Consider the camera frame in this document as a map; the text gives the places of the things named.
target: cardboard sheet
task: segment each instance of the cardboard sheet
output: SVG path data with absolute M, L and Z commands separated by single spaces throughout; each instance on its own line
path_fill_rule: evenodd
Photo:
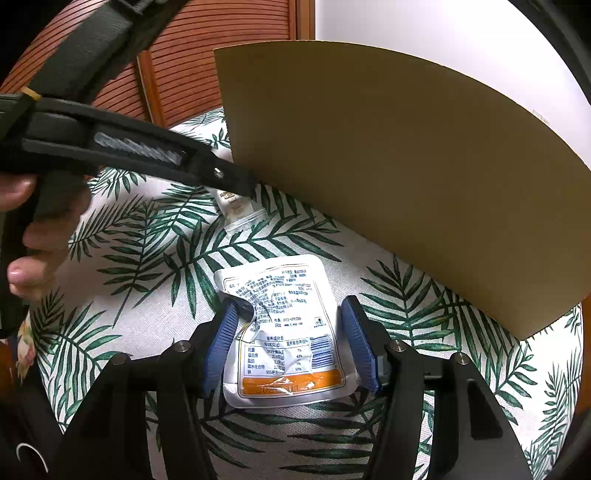
M 234 161 L 262 181 L 520 339 L 591 291 L 591 172 L 509 98 L 375 47 L 276 41 L 215 56 Z

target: leaf pattern fabric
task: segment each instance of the leaf pattern fabric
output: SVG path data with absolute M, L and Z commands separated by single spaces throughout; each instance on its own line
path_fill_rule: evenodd
M 175 130 L 206 141 L 220 156 L 229 154 L 222 109 Z M 421 353 L 447 358 L 463 351 L 473 359 L 535 479 L 556 461 L 580 381 L 580 306 L 519 342 L 426 273 L 271 186 L 257 192 L 269 217 L 231 235 L 202 187 L 112 168 L 90 186 L 92 205 L 70 240 L 57 287 L 30 314 L 41 376 L 64 430 L 115 352 L 158 354 L 212 318 L 219 305 L 216 270 L 312 253 L 323 261 L 337 302 L 356 294 L 392 338 Z M 146 425 L 153 475 L 161 479 L 156 401 L 147 394 Z M 237 410 L 217 389 L 197 409 L 222 479 L 353 479 L 362 477 L 384 401 L 360 389 L 312 405 Z M 433 411 L 433 393 L 426 392 L 416 479 L 427 475 Z

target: finger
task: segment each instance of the finger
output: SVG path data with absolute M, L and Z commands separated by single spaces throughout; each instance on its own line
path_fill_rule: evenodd
M 85 185 L 84 189 L 74 198 L 70 210 L 72 215 L 80 216 L 88 210 L 90 201 L 92 200 L 92 194 L 89 188 Z
M 54 280 L 55 278 L 52 278 L 43 285 L 38 285 L 35 287 L 17 286 L 11 284 L 10 293 L 28 301 L 39 301 L 51 290 Z
M 79 215 L 65 215 L 33 222 L 22 236 L 22 243 L 29 248 L 42 251 L 63 250 L 76 230 Z
M 18 287 L 43 285 L 54 277 L 67 255 L 64 249 L 19 258 L 8 266 L 8 283 Z
M 21 206 L 35 190 L 34 175 L 0 174 L 0 212 Z

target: small plastic packet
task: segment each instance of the small plastic packet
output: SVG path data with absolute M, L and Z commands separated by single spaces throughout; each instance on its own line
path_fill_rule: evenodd
M 227 233 L 244 230 L 267 216 L 265 209 L 248 197 L 241 197 L 223 190 L 208 189 L 208 191 L 213 195 L 217 206 L 226 218 L 224 230 Z
M 226 359 L 223 394 L 232 407 L 287 407 L 356 390 L 355 364 L 320 259 L 271 258 L 218 270 L 214 280 L 255 309 Z

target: rubber band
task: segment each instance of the rubber band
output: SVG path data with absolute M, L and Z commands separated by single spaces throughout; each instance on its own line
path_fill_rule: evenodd
M 36 102 L 38 102 L 39 100 L 41 100 L 41 95 L 39 95 L 35 90 L 31 90 L 29 87 L 23 87 L 23 88 L 21 88 L 21 92 L 24 93 L 25 95 L 28 95 L 29 97 L 31 97 Z

